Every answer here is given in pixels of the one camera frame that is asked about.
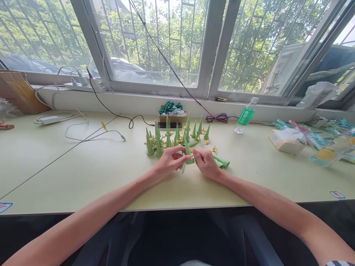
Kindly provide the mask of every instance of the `green label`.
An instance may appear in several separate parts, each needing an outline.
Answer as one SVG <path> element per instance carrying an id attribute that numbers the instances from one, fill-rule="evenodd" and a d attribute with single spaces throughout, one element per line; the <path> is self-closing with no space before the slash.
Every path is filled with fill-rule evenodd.
<path id="1" fill-rule="evenodd" d="M 255 113 L 254 109 L 244 108 L 243 112 L 241 113 L 238 119 L 238 124 L 242 126 L 246 126 L 251 120 L 251 118 L 253 117 L 254 113 Z"/>

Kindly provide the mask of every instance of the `yellow round object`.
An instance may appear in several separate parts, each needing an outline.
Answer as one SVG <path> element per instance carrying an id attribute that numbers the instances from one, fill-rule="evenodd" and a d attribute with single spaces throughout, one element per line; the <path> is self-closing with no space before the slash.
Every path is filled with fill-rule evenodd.
<path id="1" fill-rule="evenodd" d="M 316 155 L 320 160 L 332 160 L 335 158 L 335 153 L 328 149 L 320 150 Z"/>

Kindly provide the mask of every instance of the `window glass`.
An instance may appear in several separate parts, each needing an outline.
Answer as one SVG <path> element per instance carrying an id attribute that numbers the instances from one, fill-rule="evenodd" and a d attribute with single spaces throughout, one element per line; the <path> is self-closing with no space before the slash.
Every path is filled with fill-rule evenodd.
<path id="1" fill-rule="evenodd" d="M 48 74 L 62 65 L 86 72 L 92 61 L 69 0 L 0 1 L 0 59 L 12 70 Z"/>
<path id="2" fill-rule="evenodd" d="M 196 88 L 208 0 L 134 0 L 154 41 L 185 86 Z M 92 0 L 118 81 L 180 86 L 128 0 Z"/>
<path id="3" fill-rule="evenodd" d="M 330 49 L 296 93 L 304 97 L 307 88 L 320 81 L 338 87 L 333 100 L 342 100 L 355 87 L 355 17 L 346 25 Z"/>
<path id="4" fill-rule="evenodd" d="M 331 0 L 242 0 L 219 91 L 280 96 Z"/>

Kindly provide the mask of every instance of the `desk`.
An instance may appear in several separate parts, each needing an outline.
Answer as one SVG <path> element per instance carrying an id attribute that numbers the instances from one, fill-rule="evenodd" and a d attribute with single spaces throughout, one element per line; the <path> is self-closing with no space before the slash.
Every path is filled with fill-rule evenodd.
<path id="1" fill-rule="evenodd" d="M 153 123 L 153 119 L 146 117 L 147 123 Z M 129 130 L 127 124 L 127 119 L 118 117 L 108 126 L 108 130 L 116 128 L 124 134 L 126 142 L 115 134 L 105 134 L 99 140 L 81 143 L 4 197 L 1 201 L 14 205 L 3 214 L 75 212 L 147 172 L 158 158 L 146 154 L 146 125 L 137 120 Z M 355 199 L 354 165 L 337 162 L 323 168 L 311 161 L 315 153 L 311 147 L 297 156 L 277 151 L 267 137 L 272 127 L 250 125 L 240 135 L 234 133 L 234 125 L 213 122 L 210 128 L 210 141 L 218 148 L 218 156 L 230 161 L 227 171 L 232 175 L 295 202 L 336 200 L 329 191 Z M 211 150 L 212 145 L 204 145 L 201 140 L 195 147 Z M 124 211 L 246 205 L 231 190 L 205 179 L 192 164 L 186 166 L 184 174 L 175 172 L 170 179 L 140 195 Z"/>
<path id="2" fill-rule="evenodd" d="M 6 123 L 15 125 L 15 128 L 0 130 L 0 199 L 79 144 L 79 141 L 67 139 L 64 134 L 69 125 L 84 122 L 83 118 L 50 125 L 34 124 L 33 120 L 40 115 L 9 119 Z M 102 127 L 101 121 L 109 123 L 115 117 L 105 113 L 85 115 L 90 123 L 71 127 L 68 132 L 70 137 L 87 138 Z"/>

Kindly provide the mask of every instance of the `label sticker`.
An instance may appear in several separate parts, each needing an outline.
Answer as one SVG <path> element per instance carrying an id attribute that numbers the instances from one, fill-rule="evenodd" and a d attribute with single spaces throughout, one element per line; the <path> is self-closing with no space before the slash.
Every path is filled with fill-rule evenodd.
<path id="1" fill-rule="evenodd" d="M 330 191 L 330 194 L 332 194 L 334 197 L 336 197 L 337 199 L 346 199 L 345 196 L 337 191 Z"/>
<path id="2" fill-rule="evenodd" d="M 0 202 L 0 213 L 3 213 L 13 205 L 12 202 Z"/>

